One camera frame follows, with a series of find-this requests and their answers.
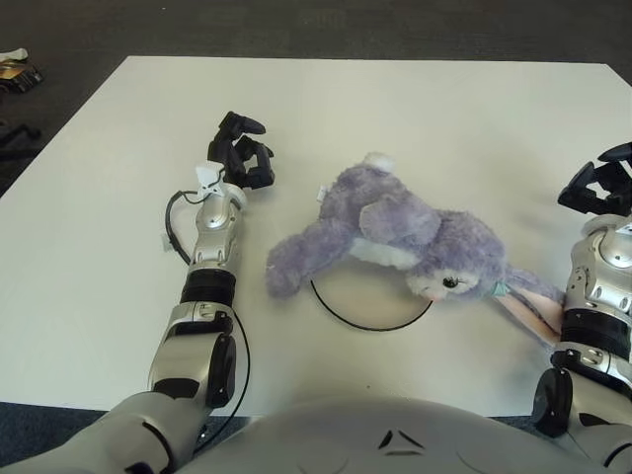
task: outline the black wire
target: black wire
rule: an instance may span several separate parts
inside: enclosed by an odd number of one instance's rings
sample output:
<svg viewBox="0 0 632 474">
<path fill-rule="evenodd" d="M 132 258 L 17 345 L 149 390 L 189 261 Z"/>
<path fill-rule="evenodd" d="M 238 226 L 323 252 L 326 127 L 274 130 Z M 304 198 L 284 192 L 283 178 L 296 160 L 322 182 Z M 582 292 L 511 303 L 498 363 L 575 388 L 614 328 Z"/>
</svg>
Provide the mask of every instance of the black wire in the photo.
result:
<svg viewBox="0 0 632 474">
<path fill-rule="evenodd" d="M 398 326 L 392 326 L 390 328 L 371 328 L 370 326 L 362 326 L 361 324 L 358 323 L 354 323 L 353 321 L 350 321 L 346 318 L 343 318 L 340 314 L 338 314 L 336 311 L 334 311 L 329 304 L 327 304 L 325 302 L 325 300 L 322 298 L 322 296 L 320 295 L 320 293 L 318 292 L 318 289 L 316 289 L 316 285 L 314 284 L 314 280 L 309 280 L 310 284 L 312 285 L 312 289 L 314 290 L 314 294 L 316 295 L 316 297 L 318 298 L 318 301 L 320 301 L 320 304 L 322 304 L 325 309 L 327 311 L 329 311 L 330 313 L 332 313 L 332 315 L 334 315 L 336 318 L 338 318 L 340 321 L 342 321 L 343 323 L 352 326 L 353 328 L 356 329 L 362 329 L 363 331 L 373 331 L 376 333 L 386 333 L 388 331 L 396 331 L 398 329 L 403 329 L 406 326 L 410 326 L 411 324 L 413 324 L 415 321 L 417 321 L 418 319 L 420 319 L 422 316 L 424 316 L 426 314 L 426 312 L 429 310 L 429 308 L 433 305 L 432 302 L 430 302 L 428 304 L 428 306 L 426 306 L 426 308 L 424 309 L 424 311 L 422 311 L 422 314 L 420 314 L 419 316 L 415 316 L 413 319 L 411 319 L 410 321 L 407 321 L 404 324 L 400 324 Z"/>
<path fill-rule="evenodd" d="M 169 242 L 173 246 L 174 250 L 178 252 L 178 255 L 180 255 L 182 260 L 184 260 L 185 264 L 187 265 L 191 264 L 191 258 L 187 255 L 187 252 L 185 252 L 185 249 L 180 243 L 180 240 L 178 240 L 178 236 L 174 232 L 174 229 L 171 227 L 171 208 L 174 206 L 174 203 L 182 196 L 195 194 L 195 191 L 178 191 L 173 196 L 171 196 L 171 198 L 167 202 L 167 208 L 165 209 L 165 230 L 167 231 L 167 237 L 169 237 Z"/>
<path fill-rule="evenodd" d="M 213 441 L 217 439 L 219 435 L 221 435 L 221 433 L 226 429 L 228 424 L 235 418 L 235 414 L 237 413 L 237 410 L 239 410 L 239 407 L 241 407 L 241 402 L 244 401 L 244 397 L 246 396 L 246 389 L 248 388 L 248 382 L 250 381 L 250 346 L 248 345 L 248 338 L 246 337 L 246 331 L 244 330 L 244 325 L 241 324 L 241 320 L 239 319 L 239 316 L 237 316 L 237 313 L 235 312 L 235 310 L 233 310 L 233 314 L 235 315 L 235 319 L 237 320 L 237 324 L 239 325 L 241 334 L 244 337 L 244 346 L 246 347 L 246 361 L 247 361 L 246 381 L 244 382 L 244 388 L 241 391 L 239 400 L 237 400 L 237 405 L 235 405 L 235 408 L 233 409 L 232 413 L 228 416 L 224 424 L 217 429 L 217 431 L 213 434 L 213 436 L 205 439 L 202 444 L 196 447 L 196 449 L 194 450 L 194 454 L 200 452 L 205 446 L 211 444 Z"/>
<path fill-rule="evenodd" d="M 222 173 L 224 173 L 224 171 L 225 171 L 224 168 L 219 170 L 219 173 L 217 173 L 217 180 L 214 183 L 211 183 L 210 185 L 208 185 L 207 188 L 210 188 L 211 186 L 215 186 L 217 183 L 219 183 L 221 181 L 221 176 L 222 176 Z M 169 242 L 173 246 L 174 250 L 178 252 L 178 255 L 180 255 L 182 260 L 184 260 L 185 264 L 187 265 L 191 264 L 191 257 L 187 255 L 187 252 L 185 251 L 184 247 L 180 243 L 178 236 L 174 232 L 174 229 L 171 227 L 171 208 L 174 206 L 174 204 L 179 198 L 184 198 L 189 204 L 201 204 L 205 200 L 207 200 L 208 197 L 210 196 L 210 194 L 208 194 L 200 200 L 190 200 L 187 197 L 188 195 L 196 195 L 196 194 L 197 193 L 195 191 L 178 191 L 173 196 L 171 196 L 171 198 L 167 202 L 167 208 L 165 209 L 165 231 L 167 232 L 167 237 L 169 238 Z"/>
</svg>

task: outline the plush toy arm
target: plush toy arm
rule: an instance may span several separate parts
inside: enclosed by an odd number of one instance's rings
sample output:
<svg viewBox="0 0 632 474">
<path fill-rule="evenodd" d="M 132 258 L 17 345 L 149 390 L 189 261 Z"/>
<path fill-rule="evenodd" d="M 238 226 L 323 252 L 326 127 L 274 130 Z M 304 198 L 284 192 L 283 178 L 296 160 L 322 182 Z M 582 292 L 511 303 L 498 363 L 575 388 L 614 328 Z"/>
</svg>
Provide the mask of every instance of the plush toy arm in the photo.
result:
<svg viewBox="0 0 632 474">
<path fill-rule="evenodd" d="M 421 245 L 436 236 L 440 226 L 437 212 L 413 194 L 386 195 L 366 205 L 359 214 L 359 229 L 368 240 L 388 244 L 415 233 Z"/>
<path fill-rule="evenodd" d="M 270 296 L 288 298 L 314 274 L 342 258 L 354 240 L 345 222 L 321 219 L 301 234 L 277 244 L 268 255 L 266 285 Z"/>
</svg>

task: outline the plush fur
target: plush fur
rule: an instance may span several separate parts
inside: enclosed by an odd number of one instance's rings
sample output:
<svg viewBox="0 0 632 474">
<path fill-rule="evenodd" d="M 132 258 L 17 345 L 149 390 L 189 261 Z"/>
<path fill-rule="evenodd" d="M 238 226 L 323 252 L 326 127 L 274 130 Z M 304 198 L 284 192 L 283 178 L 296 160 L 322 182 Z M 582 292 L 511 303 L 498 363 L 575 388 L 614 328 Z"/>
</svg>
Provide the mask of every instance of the plush fur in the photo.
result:
<svg viewBox="0 0 632 474">
<path fill-rule="evenodd" d="M 392 160 L 369 153 L 345 170 L 325 196 L 316 222 L 274 247 L 268 258 L 271 296 L 286 298 L 347 253 L 405 272 L 416 294 L 472 300 L 499 283 L 555 301 L 563 293 L 507 263 L 492 229 L 468 212 L 433 209 L 392 173 Z"/>
</svg>

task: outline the white tag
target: white tag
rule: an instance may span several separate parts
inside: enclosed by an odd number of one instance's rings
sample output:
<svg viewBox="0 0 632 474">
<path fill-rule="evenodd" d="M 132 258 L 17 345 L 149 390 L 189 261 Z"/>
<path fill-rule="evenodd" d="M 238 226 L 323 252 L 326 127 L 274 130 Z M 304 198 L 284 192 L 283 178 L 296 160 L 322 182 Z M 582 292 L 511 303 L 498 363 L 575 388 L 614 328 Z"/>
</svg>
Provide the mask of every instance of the white tag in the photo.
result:
<svg viewBox="0 0 632 474">
<path fill-rule="evenodd" d="M 321 185 L 320 190 L 318 190 L 318 196 L 316 197 L 316 200 L 322 202 L 328 192 L 329 186 Z"/>
<path fill-rule="evenodd" d="M 207 161 L 196 166 L 197 180 L 199 181 L 198 198 L 202 199 L 208 194 L 224 196 L 220 175 L 222 169 L 223 166 L 214 161 Z"/>
</svg>

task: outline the plush toy eye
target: plush toy eye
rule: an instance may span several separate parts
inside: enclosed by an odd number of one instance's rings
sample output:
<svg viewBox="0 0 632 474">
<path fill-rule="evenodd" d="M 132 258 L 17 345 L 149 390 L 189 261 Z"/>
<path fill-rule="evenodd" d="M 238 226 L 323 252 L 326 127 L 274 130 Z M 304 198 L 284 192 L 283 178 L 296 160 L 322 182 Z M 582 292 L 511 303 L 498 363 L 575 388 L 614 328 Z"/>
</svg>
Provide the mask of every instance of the plush toy eye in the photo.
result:
<svg viewBox="0 0 632 474">
<path fill-rule="evenodd" d="M 458 279 L 452 277 L 444 278 L 443 286 L 445 286 L 446 288 L 456 288 L 458 286 Z"/>
</svg>

